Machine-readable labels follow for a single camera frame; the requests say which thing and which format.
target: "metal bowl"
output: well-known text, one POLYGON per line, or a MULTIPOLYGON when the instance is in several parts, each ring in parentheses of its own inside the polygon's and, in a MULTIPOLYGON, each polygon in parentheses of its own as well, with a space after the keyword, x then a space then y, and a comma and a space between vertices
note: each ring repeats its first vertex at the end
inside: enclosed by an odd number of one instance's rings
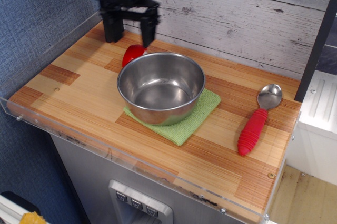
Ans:
POLYGON ((150 53, 128 63, 117 79, 132 114, 153 125, 171 125, 193 111, 205 87, 202 68, 190 58, 150 53))

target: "button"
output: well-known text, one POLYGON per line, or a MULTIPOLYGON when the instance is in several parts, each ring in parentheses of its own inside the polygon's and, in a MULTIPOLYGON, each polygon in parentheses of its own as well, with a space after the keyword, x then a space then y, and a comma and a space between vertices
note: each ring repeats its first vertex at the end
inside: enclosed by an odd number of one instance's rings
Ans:
POLYGON ((127 202, 127 197, 124 194, 121 194, 120 192, 116 191, 117 198, 123 202, 127 202))
POLYGON ((158 211, 150 208, 150 207, 146 207, 146 211, 149 215, 153 216, 153 217, 158 217, 158 211))
POLYGON ((139 209, 139 210, 142 210, 142 209, 143 209, 142 203, 140 203, 140 202, 138 202, 138 201, 136 201, 136 200, 134 200, 134 199, 131 199, 131 204, 132 204, 135 208, 137 208, 137 209, 139 209))

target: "wooden countertop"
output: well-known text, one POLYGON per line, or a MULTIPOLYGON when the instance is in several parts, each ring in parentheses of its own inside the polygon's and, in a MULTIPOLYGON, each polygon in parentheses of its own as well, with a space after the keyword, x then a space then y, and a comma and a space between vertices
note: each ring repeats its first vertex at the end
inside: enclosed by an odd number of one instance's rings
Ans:
POLYGON ((275 182, 268 174, 278 175, 299 114, 301 104, 294 101, 299 81, 154 41, 149 52, 176 52, 198 62, 206 74, 206 88, 222 100, 178 147, 123 113, 117 76, 126 49, 140 43, 140 36, 130 32, 115 44, 106 43, 99 23, 15 93, 8 107, 49 132, 98 149, 106 158, 119 157, 196 200, 255 222, 249 210, 265 214, 275 182), (259 91, 271 83, 281 86, 283 100, 269 111, 255 149, 242 157, 236 146, 239 134, 259 107, 259 91), (231 201, 246 210, 240 212, 231 201))

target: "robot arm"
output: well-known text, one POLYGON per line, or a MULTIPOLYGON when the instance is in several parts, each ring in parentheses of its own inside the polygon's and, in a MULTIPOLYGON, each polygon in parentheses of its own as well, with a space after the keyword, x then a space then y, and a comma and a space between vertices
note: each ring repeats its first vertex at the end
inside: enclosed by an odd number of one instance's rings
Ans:
POLYGON ((123 20, 129 19, 141 23, 143 46, 147 48, 155 38, 158 24, 159 3, 153 0, 99 0, 107 42, 116 42, 122 38, 123 20), (131 12, 130 8, 145 7, 143 13, 131 12))

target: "red handle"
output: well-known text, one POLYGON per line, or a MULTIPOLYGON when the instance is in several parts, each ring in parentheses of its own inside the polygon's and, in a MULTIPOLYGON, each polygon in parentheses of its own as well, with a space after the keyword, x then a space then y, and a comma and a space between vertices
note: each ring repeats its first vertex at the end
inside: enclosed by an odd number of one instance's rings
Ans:
POLYGON ((142 45, 139 44, 130 45, 124 54, 122 67, 126 66, 129 62, 131 62, 135 58, 143 56, 145 52, 147 52, 147 48, 144 48, 142 45))
POLYGON ((253 113, 252 117, 241 131, 239 140, 237 141, 237 148, 241 156, 245 156, 252 151, 259 140, 267 117, 268 112, 263 108, 259 108, 253 113))

